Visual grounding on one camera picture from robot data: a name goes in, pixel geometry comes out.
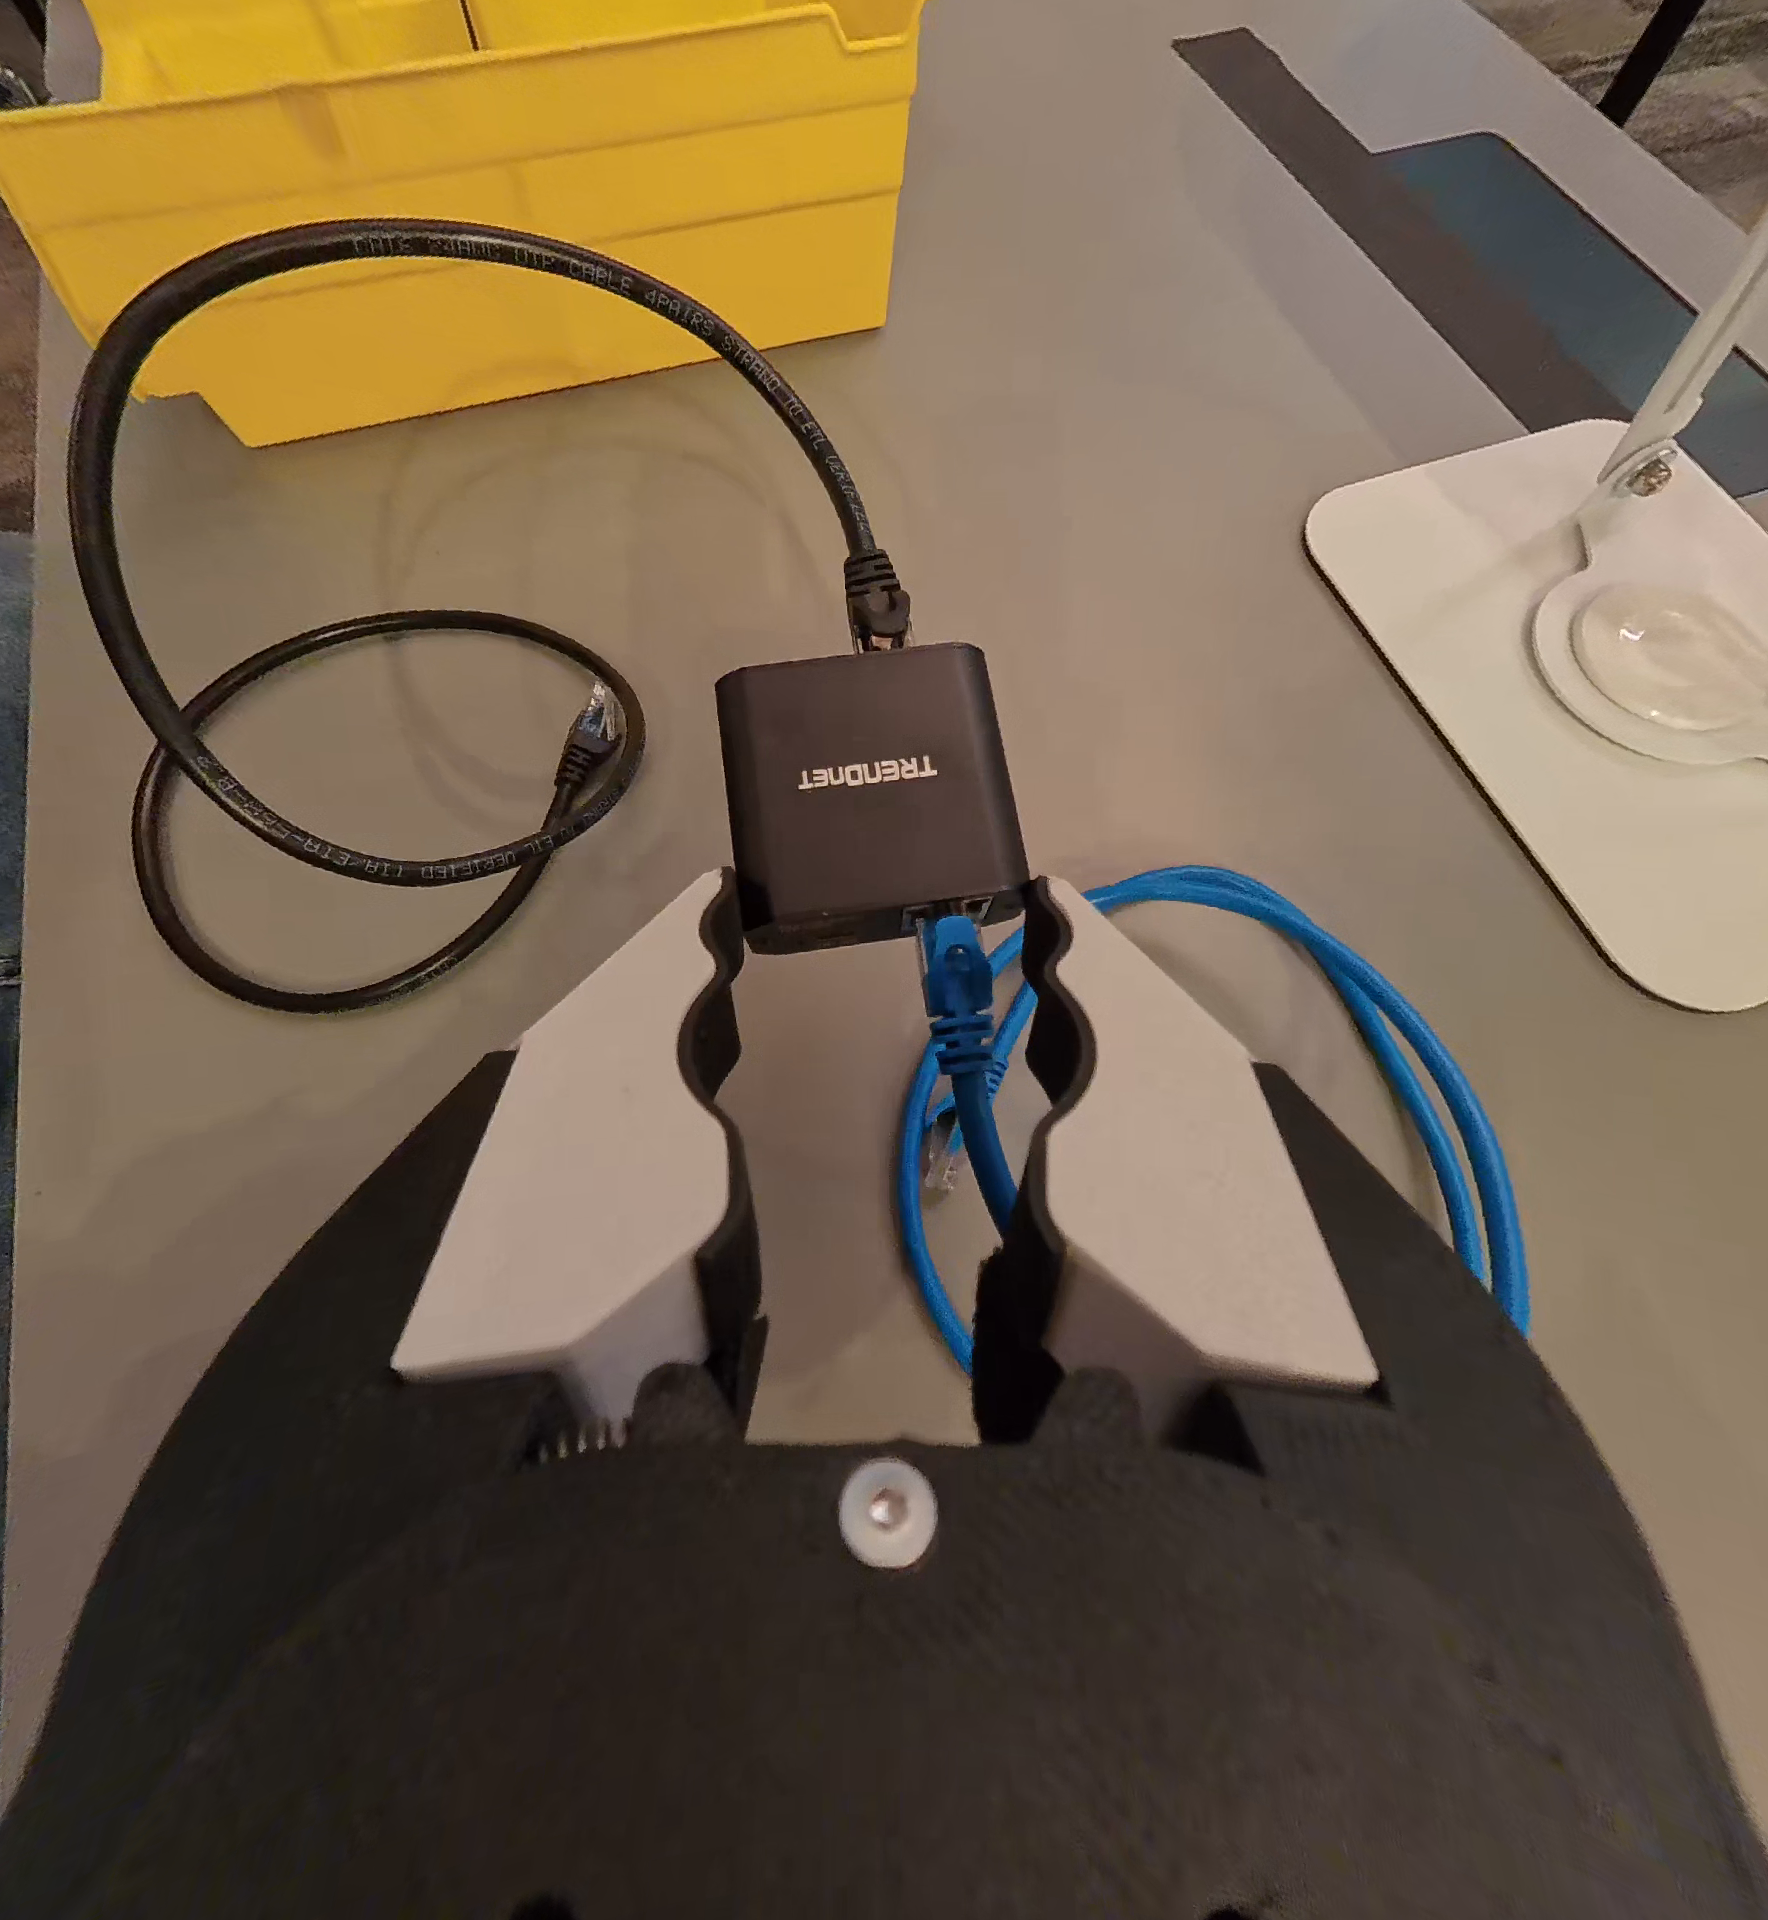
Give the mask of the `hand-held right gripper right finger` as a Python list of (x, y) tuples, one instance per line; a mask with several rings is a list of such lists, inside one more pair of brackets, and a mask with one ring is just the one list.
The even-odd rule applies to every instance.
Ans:
[(1020, 961), (1046, 1107), (976, 1286), (980, 1440), (1031, 1440), (1083, 1371), (1122, 1377), (1164, 1444), (1222, 1385), (1373, 1395), (1253, 1052), (1064, 878), (1033, 881)]

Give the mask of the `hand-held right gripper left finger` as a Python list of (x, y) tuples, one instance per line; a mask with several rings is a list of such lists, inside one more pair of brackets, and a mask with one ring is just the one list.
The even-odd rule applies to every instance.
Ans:
[(721, 1104), (745, 955), (735, 873), (708, 869), (524, 1032), (393, 1351), (400, 1377), (546, 1374), (590, 1428), (688, 1363), (749, 1419), (763, 1265)]

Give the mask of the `black network switch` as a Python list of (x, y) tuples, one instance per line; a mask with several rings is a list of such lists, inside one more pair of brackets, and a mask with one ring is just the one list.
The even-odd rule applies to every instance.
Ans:
[(889, 944), (1020, 915), (1033, 863), (987, 655), (964, 642), (745, 666), (714, 685), (747, 946)]

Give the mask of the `small yellow bin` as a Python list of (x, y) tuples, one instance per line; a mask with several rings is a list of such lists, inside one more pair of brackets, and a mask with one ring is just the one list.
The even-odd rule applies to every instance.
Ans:
[[(100, 94), (0, 109), (0, 198), (88, 342), (220, 243), (393, 216), (585, 243), (763, 349), (887, 322), (921, 1), (85, 9)], [(708, 356), (579, 285), (393, 257), (216, 299), (136, 394), (269, 447)]]

